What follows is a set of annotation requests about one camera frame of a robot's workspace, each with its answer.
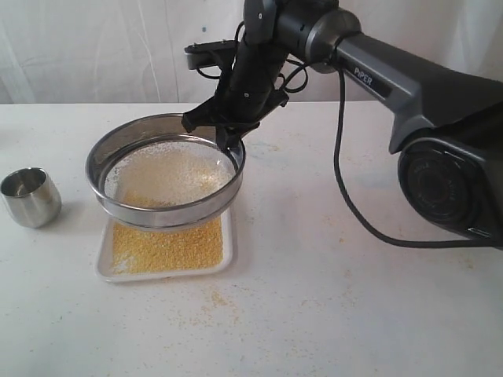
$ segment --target white backdrop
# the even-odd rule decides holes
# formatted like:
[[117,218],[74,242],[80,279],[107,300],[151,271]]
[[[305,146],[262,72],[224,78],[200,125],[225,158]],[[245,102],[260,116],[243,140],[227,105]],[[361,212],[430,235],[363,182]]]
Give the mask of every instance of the white backdrop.
[[[502,0],[341,0],[364,32],[450,68],[503,80]],[[243,0],[0,0],[0,103],[201,102],[193,42],[231,39]],[[295,101],[338,97],[310,72]],[[366,95],[354,85],[350,99]]]

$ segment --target white tray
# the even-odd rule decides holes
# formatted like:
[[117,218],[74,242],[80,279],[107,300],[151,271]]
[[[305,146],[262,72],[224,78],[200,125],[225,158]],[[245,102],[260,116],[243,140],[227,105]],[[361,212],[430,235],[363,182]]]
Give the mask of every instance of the white tray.
[[209,269],[186,269],[176,271],[163,271],[161,273],[114,273],[112,267],[113,253],[113,226],[115,222],[110,219],[103,232],[100,252],[97,256],[96,274],[103,280],[111,283],[123,283],[127,281],[164,279],[175,276],[206,275],[222,271],[230,264],[233,257],[233,234],[230,209],[221,215],[222,221],[222,261]]

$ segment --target white table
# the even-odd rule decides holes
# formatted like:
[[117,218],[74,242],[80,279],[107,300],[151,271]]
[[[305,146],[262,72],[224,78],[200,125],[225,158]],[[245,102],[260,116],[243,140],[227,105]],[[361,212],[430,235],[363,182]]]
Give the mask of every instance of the white table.
[[[0,174],[43,167],[64,201],[40,230],[0,210],[0,375],[503,375],[503,253],[403,250],[364,231],[333,176],[334,103],[290,104],[245,138],[225,272],[100,281],[106,217],[84,176],[88,151],[122,123],[189,108],[0,106]],[[351,195],[393,236],[452,237],[401,194],[391,121],[375,102],[347,106]]]

